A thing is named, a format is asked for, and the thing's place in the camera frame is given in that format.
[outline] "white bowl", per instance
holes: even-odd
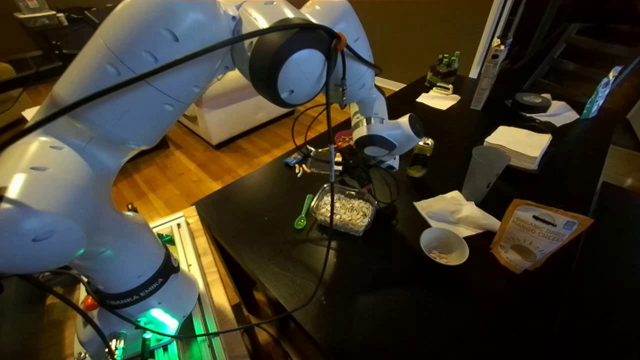
[[[469,246],[465,240],[441,227],[430,227],[423,231],[420,246],[427,256],[445,265],[460,265],[469,257]]]

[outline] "clear plastic container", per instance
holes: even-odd
[[[42,13],[49,11],[46,0],[13,0],[23,14]]]
[[[352,203],[351,201],[345,199],[339,203],[339,199],[342,197],[338,197],[338,195],[342,195],[347,199],[356,199],[362,200],[366,204],[371,206],[371,211],[368,216],[362,215],[362,212],[366,213],[368,209],[367,205],[362,204],[361,202]],[[325,197],[330,199],[331,197],[331,189],[329,184],[324,184],[318,194],[314,198],[311,203],[311,214],[318,219],[318,222],[322,225],[329,226],[329,216],[328,212],[325,208],[323,211],[323,202]],[[333,218],[333,228],[342,231],[344,233],[353,234],[356,236],[362,235],[364,231],[371,226],[371,222],[373,221],[373,217],[376,214],[376,209],[378,208],[378,203],[373,199],[373,196],[368,193],[357,190],[353,188],[348,188],[342,185],[335,185],[335,216]]]

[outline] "black table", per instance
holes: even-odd
[[[380,213],[360,237],[336,233],[323,288],[294,315],[328,357],[395,359],[469,357],[478,354],[536,357],[557,327],[557,312],[577,242],[557,251],[541,268],[516,275],[489,253],[493,233],[469,236],[469,259],[443,266],[419,246],[428,223],[412,202],[460,189],[471,149],[498,125],[516,121],[502,101],[470,110],[476,82],[458,78],[461,100],[446,111],[415,102],[424,78],[388,97],[390,118],[418,115],[435,150],[427,175],[406,177],[408,155],[396,178],[402,189],[397,213]],[[480,207],[501,219],[516,197],[588,214],[615,121],[606,114],[577,120],[553,132],[552,153],[537,174],[507,168]],[[346,127],[341,124],[338,129]],[[312,145],[326,143],[319,135]],[[282,160],[196,203],[218,247],[283,305],[304,302],[317,282],[325,252],[325,229],[293,228],[303,199],[327,182],[297,179]]]

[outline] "tape roll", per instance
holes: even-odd
[[[546,113],[551,107],[551,100],[530,92],[519,92],[513,97],[511,107],[525,114]]]

